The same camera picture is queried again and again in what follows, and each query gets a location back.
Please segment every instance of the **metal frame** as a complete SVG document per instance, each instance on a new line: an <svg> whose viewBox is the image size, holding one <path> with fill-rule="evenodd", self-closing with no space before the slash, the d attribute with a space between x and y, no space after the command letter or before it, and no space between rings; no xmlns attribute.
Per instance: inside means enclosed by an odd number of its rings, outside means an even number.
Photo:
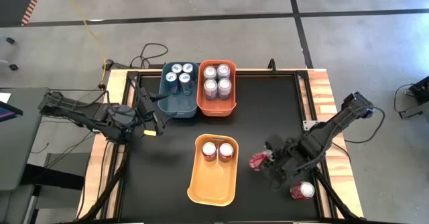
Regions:
<svg viewBox="0 0 429 224"><path fill-rule="evenodd" d="M136 84L139 86L140 84L140 80L143 76L160 76L162 73L162 70L145 70L145 71L133 71L130 70L127 73L127 80L125 83L125 89L124 89L124 97L122 100L122 104L126 104L127 99L129 98L129 90L131 89L130 86L130 80L128 79L128 76L130 78L135 78L136 79ZM310 82L309 82L309 78L308 78L308 74L307 71L305 70L277 70L277 68L275 67L275 62L273 59L270 60L269 64L268 64L268 68L267 69L237 69L237 75L239 76L246 76L246 75L259 75L259 76L273 76L273 75L278 75L278 76L291 76L294 77L294 84L295 84L295 88L296 88L296 94L298 96L298 103L299 103L299 107L300 107L300 112L301 112L301 118L302 121L303 120L307 120L306 116L305 116L305 110L304 110L304 104L302 102L302 94L301 94L301 89L300 89L300 83L299 83L299 78L302 78L304 80L304 85L306 87L306 92L307 92L307 97L308 97L308 104L309 104L309 108L310 108L310 114L312 116L313 119L317 119L316 116L316 111L314 108L314 102L312 100L312 93L311 93L311 89L310 89ZM113 154L116 156L118 153L118 150L114 150ZM111 163L111 166L115 166L116 165L116 160L113 161ZM330 178L329 178L329 173L328 173L328 167L327 167L327 163L326 160L324 159L321 163L320 163L321 167L322 167L322 173L324 174L324 177L330 182ZM111 172L109 171L109 176L108 179L111 179ZM315 172L312 173L312 177L313 177L313 181L314 183L317 182L316 179L316 174ZM123 198L124 198L124 191L125 191L125 181L126 178L122 178L118 185L118 192L117 192L117 196L116 196L116 203L115 203L115 211L114 211L114 218L118 219L118 222L120 222L121 220L121 213L122 213L122 207L123 207ZM318 216L320 218L323 218L324 212L323 212L323 206L322 206L322 199L321 199L321 195L320 195L320 189L319 186L317 185L316 188L316 194L315 194L315 201L316 201L316 208L317 208L317 213ZM328 197L328 201L329 201L329 206L330 206L330 214L332 217L336 217L336 208L334 207L334 204L332 202L332 200L330 199L330 197Z"/></svg>

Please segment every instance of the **wheel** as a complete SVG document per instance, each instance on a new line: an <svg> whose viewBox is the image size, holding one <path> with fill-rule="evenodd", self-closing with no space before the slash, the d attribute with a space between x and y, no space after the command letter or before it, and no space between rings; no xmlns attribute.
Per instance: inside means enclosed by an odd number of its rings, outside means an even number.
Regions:
<svg viewBox="0 0 429 224"><path fill-rule="evenodd" d="M17 65L15 65L15 64L11 64L11 65L9 65L9 68L10 68L11 70L18 70L18 66L17 66Z"/></svg>
<svg viewBox="0 0 429 224"><path fill-rule="evenodd" d="M9 44L14 44L15 43L15 40L14 39L12 39L12 38L6 38L6 41L7 42L9 42Z"/></svg>

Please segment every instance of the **fallen can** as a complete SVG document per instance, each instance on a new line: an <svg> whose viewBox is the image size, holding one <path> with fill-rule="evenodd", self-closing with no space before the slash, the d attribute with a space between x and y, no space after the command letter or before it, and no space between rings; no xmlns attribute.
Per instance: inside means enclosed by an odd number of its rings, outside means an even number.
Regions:
<svg viewBox="0 0 429 224"><path fill-rule="evenodd" d="M215 79L208 79L204 82L204 92L208 100L217 98L217 82Z"/></svg>
<svg viewBox="0 0 429 224"><path fill-rule="evenodd" d="M190 86L195 85L195 73L194 73L194 66L191 63L186 63L183 65L183 72L188 73L190 76Z"/></svg>
<svg viewBox="0 0 429 224"><path fill-rule="evenodd" d="M231 144L224 143L219 147L219 159L222 162L228 162L233 159L234 148Z"/></svg>
<svg viewBox="0 0 429 224"><path fill-rule="evenodd" d="M214 79L216 80L216 69L213 66L207 66L204 69L204 80Z"/></svg>
<svg viewBox="0 0 429 224"><path fill-rule="evenodd" d="M179 84L177 81L176 73L174 73L174 72L167 73L166 80L168 82L168 86L169 86L172 94L179 94L180 89L179 89Z"/></svg>
<svg viewBox="0 0 429 224"><path fill-rule="evenodd" d="M221 64L217 68L217 78L220 80L222 78L229 78L229 75L231 73L231 69L227 64Z"/></svg>
<svg viewBox="0 0 429 224"><path fill-rule="evenodd" d="M190 86L190 76L188 73L182 73L179 76L180 86L182 87L183 95L189 96L192 94Z"/></svg>
<svg viewBox="0 0 429 224"><path fill-rule="evenodd" d="M220 99L228 99L229 95L231 95L231 81L227 78L222 78L220 79L218 85L217 85L217 89L218 89L218 94L219 94L219 98Z"/></svg>
<svg viewBox="0 0 429 224"><path fill-rule="evenodd" d="M217 149L214 143L206 142L202 146L202 155L207 161L213 161L216 159Z"/></svg>
<svg viewBox="0 0 429 224"><path fill-rule="evenodd" d="M314 186L310 182L302 181L290 187L290 195L296 200L306 200L314 196Z"/></svg>
<svg viewBox="0 0 429 224"><path fill-rule="evenodd" d="M176 73L177 75L180 75L182 72L182 65L181 64L174 64L172 66L172 72Z"/></svg>

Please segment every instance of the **table leg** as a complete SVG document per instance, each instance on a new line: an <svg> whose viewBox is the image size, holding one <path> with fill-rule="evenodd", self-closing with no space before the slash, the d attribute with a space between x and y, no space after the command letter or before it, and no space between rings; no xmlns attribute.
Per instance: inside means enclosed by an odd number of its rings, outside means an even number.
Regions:
<svg viewBox="0 0 429 224"><path fill-rule="evenodd" d="M40 184L73 190L82 190L84 177L51 170L42 166L27 164L21 179L21 184Z"/></svg>

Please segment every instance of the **chair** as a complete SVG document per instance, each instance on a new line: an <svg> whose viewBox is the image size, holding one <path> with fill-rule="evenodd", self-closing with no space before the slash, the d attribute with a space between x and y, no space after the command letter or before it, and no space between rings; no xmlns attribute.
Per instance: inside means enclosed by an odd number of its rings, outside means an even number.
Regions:
<svg viewBox="0 0 429 224"><path fill-rule="evenodd" d="M6 39L6 41L7 41L7 43L9 43L9 44L11 44L11 45L15 44L15 40L14 40L14 39L12 39L12 38L9 38L9 37L2 37L2 38L5 38L5 39ZM8 62L7 60L4 60L4 59L2 59L2 58L0 58L0 63L9 64L9 62ZM18 66L17 66L17 65L15 65L15 64L10 64L10 65L9 65L9 68L10 68L11 70L18 70Z"/></svg>

